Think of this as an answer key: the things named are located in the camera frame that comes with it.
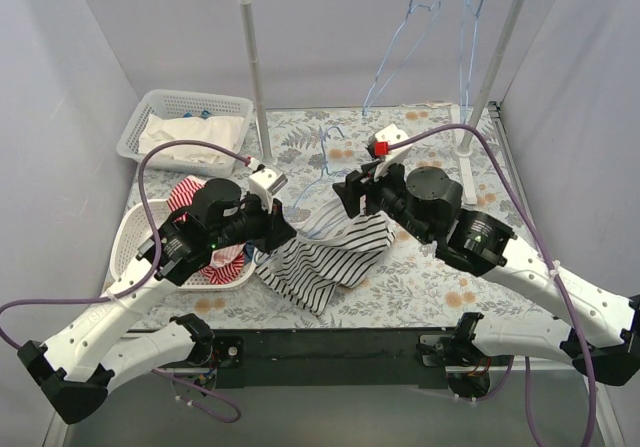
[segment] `table surface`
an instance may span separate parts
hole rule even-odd
[[[268,113],[269,131],[278,168],[289,182],[278,197],[285,205],[285,217],[295,225],[307,219],[314,209],[335,195],[333,182],[344,174],[324,179],[309,190],[293,210],[295,200],[304,188],[320,177],[322,154],[321,132],[333,129],[326,141],[329,169],[333,172],[354,170],[370,161],[364,144],[372,133],[395,123],[409,135],[452,122],[450,105],[383,108],[363,117],[355,109],[287,110]],[[502,146],[485,111],[479,129],[487,137],[500,165],[504,168]],[[451,157],[452,134],[442,133],[414,146],[405,161],[407,172],[431,165],[441,167],[454,180],[458,179],[455,160]],[[477,141],[471,165],[478,189],[478,205],[511,225],[529,238],[522,219],[509,200],[488,156]],[[247,133],[241,151],[259,157],[255,127]],[[231,179],[243,188],[250,171],[238,163]],[[159,170],[145,172],[147,197],[167,198],[185,174]],[[140,201],[137,178],[132,184],[127,208]],[[233,291],[178,291],[134,325],[134,329],[155,330],[169,323],[169,318],[195,312],[213,329],[276,328],[357,328],[357,327],[426,327],[453,326],[464,312],[475,311],[493,317],[535,321],[548,316],[520,295],[471,275],[460,273],[435,259],[426,246],[420,245],[406,231],[397,227],[396,241],[384,258],[372,268],[369,277],[353,289],[339,287],[324,313],[315,316],[301,310],[267,288],[256,276]]]

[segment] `striped garment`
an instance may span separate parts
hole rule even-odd
[[[191,205],[193,194],[205,184],[204,180],[189,176],[171,191],[167,205],[173,212],[180,207]],[[236,280],[244,267],[244,244],[232,245],[216,250],[211,255],[211,264],[200,270],[211,284],[224,285]]]
[[[386,214],[349,219],[335,199],[302,224],[296,238],[270,256],[256,254],[256,273],[285,299],[319,315],[338,285],[353,288],[364,280],[394,238]]]

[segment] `gray floor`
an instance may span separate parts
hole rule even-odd
[[[71,426],[64,446],[534,446],[524,415],[523,381],[524,373],[514,372],[500,395],[477,406],[417,394],[411,387],[225,391],[239,401],[244,416],[224,425],[177,404],[170,383],[147,375],[118,389],[93,416]],[[587,407],[582,377],[573,371],[540,371],[534,373],[534,384],[536,420],[545,443],[579,445]],[[604,445],[599,431],[591,445]]]

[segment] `white towel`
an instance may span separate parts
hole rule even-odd
[[[200,117],[181,117],[163,120],[149,114],[147,126],[138,140],[138,153],[146,154],[155,147],[171,140],[201,140],[217,144],[229,150],[235,150],[244,119],[226,115],[214,115],[206,119]],[[220,155],[213,149],[193,145],[178,145],[158,152],[173,160],[187,162],[205,162],[215,164]]]
[[[256,273],[285,299],[321,314],[335,288],[353,288],[362,282],[394,239],[386,214],[349,219],[340,199],[335,199],[271,256],[258,253],[256,264],[264,264]]]

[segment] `red striped cloth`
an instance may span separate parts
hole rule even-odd
[[[197,177],[189,176],[176,185],[171,191],[167,205],[174,210],[191,204],[193,194],[204,186],[204,181]],[[214,251],[211,263],[200,270],[209,283],[223,285],[234,281],[244,267],[243,245],[234,245],[225,249]]]

